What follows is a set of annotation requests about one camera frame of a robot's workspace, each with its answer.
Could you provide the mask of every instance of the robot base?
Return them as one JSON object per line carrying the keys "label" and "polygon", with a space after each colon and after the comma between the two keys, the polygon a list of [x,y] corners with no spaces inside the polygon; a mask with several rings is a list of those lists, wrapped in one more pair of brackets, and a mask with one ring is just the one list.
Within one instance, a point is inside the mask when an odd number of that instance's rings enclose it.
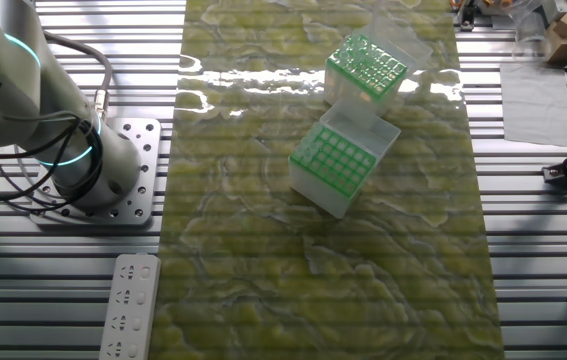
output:
{"label": "robot base", "polygon": [[[154,184],[161,143],[161,124],[155,119],[109,119],[109,126],[116,132],[127,136],[138,149],[141,156],[139,178],[129,194],[107,208],[85,212],[72,205],[40,215],[30,215],[30,219],[41,226],[143,226],[152,215]],[[47,170],[41,167],[39,179]],[[38,199],[52,201],[58,196],[52,182],[48,180],[37,191]]]}

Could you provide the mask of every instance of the transparent plastic box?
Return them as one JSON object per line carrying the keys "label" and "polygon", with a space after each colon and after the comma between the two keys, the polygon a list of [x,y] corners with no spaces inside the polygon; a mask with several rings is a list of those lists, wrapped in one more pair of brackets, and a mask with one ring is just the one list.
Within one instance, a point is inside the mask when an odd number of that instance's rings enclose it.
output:
{"label": "transparent plastic box", "polygon": [[400,133],[367,104],[341,100],[290,155],[291,186],[334,217],[343,218]]}
{"label": "transparent plastic box", "polygon": [[401,82],[431,55],[432,49],[413,32],[377,19],[354,31],[327,59],[325,101],[334,105],[342,98],[360,99],[383,115]]}

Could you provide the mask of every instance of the power outlet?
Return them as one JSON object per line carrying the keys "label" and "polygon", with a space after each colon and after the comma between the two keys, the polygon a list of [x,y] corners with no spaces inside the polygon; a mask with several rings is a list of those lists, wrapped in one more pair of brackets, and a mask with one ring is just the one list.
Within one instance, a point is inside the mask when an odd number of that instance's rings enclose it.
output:
{"label": "power outlet", "polygon": [[99,360],[147,359],[159,270],[156,256],[116,259]]}
{"label": "power outlet", "polygon": [[109,343],[104,350],[107,359],[120,359],[123,353],[123,344],[121,342]]}
{"label": "power outlet", "polygon": [[114,301],[117,304],[127,305],[130,303],[130,296],[131,292],[128,289],[117,291],[116,296],[114,297]]}
{"label": "power outlet", "polygon": [[125,325],[127,324],[127,316],[115,316],[112,321],[110,321],[110,327],[114,330],[125,331]]}

